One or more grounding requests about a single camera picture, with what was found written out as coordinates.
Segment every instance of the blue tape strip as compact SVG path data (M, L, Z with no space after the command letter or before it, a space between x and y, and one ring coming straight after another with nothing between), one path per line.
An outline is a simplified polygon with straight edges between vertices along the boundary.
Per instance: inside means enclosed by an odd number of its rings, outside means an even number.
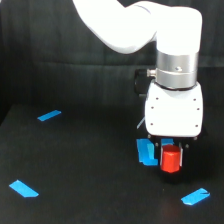
M22 195L24 198L27 197L37 197L39 194L26 186L21 181L17 180L14 183L10 184L9 187L11 187L14 191L18 192L20 195Z
M152 143L147 144L147 148L149 153L149 159L154 159L154 145Z
M186 197L181 198L184 204L186 205L194 205L197 202L207 198L210 196L210 193L205 189L200 188L199 190L187 195Z
M154 145L149 139L137 139L139 162L146 166L157 166L158 159L154 159Z
M173 145L173 139L172 138L163 138L161 139L161 145Z
M45 114L43 116L38 117L37 119L39 119L40 121L45 121L45 120L47 120L49 118L52 118L52 117L54 117L54 116L56 116L56 115L58 115L60 113L61 113L61 111L54 110L54 111L52 111L52 112L50 112L48 114Z

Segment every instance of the silver metal ring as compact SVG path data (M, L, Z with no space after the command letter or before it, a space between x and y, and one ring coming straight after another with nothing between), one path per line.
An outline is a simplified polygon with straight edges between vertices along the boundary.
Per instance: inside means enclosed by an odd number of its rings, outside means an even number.
M197 82L197 70L191 73L177 73L156 69L156 82L170 89L191 88Z
M168 55L157 51L157 68L167 72L190 73L197 70L198 52L190 55Z
M193 87L197 82L198 52L190 55L157 53L156 82L169 89Z

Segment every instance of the blue object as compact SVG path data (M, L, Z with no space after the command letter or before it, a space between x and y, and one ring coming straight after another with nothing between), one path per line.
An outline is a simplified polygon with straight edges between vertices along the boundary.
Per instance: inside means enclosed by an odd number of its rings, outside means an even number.
M47 120L49 118L52 118L52 117L54 117L54 116L56 116L58 114L61 114L61 111L54 110L54 111L52 111L52 112L50 112L48 114L45 114L43 116L38 117L37 119L39 119L40 121L45 121L45 120Z
M18 192L20 195L22 195L24 198L27 197L37 197L39 194L26 186L21 181L17 180L14 183L10 184L9 187L11 187L14 191Z
M173 142L173 139L172 138L163 138L161 139L161 145L164 146L164 145L173 145L174 142Z
M199 190L187 195L186 197L183 197L181 200L186 205L194 205L197 202L207 198L208 196L210 196L210 193L205 189L200 188Z
M158 165L158 159L154 159L154 145L149 139L137 139L139 162L146 166Z
M147 149L149 153L149 159L154 159L154 145L152 143L147 144Z

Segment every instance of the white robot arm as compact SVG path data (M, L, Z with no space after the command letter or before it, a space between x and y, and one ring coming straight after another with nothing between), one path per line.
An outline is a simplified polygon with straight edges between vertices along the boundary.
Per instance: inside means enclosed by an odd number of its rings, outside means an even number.
M157 15L168 6L145 2L122 6L116 0L73 0L86 26L112 50L130 54L156 39Z
M157 41L156 69L147 70L147 76L155 79L145 102L146 129L149 136L196 138L203 117L201 87L197 82L201 13L148 1L126 8L116 0L73 2L87 27L114 51L129 54Z

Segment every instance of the red block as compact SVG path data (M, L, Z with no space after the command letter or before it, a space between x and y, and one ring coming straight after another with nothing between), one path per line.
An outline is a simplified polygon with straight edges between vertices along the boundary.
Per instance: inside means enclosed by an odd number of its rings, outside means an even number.
M174 173L180 169L181 150L175 145L164 145L161 170Z

